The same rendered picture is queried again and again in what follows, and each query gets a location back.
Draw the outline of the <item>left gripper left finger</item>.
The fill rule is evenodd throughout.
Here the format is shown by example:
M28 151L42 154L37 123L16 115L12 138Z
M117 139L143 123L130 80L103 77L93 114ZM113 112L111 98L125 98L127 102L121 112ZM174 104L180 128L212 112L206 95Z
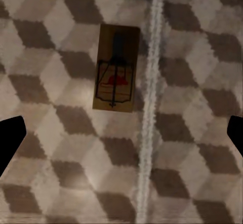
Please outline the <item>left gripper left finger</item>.
M25 136L26 127L22 116L0 122L0 176Z

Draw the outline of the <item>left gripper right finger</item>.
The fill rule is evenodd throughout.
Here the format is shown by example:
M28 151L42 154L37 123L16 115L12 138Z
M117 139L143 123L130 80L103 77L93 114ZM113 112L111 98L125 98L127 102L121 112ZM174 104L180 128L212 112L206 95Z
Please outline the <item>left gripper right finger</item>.
M232 116L227 134L243 156L243 118Z

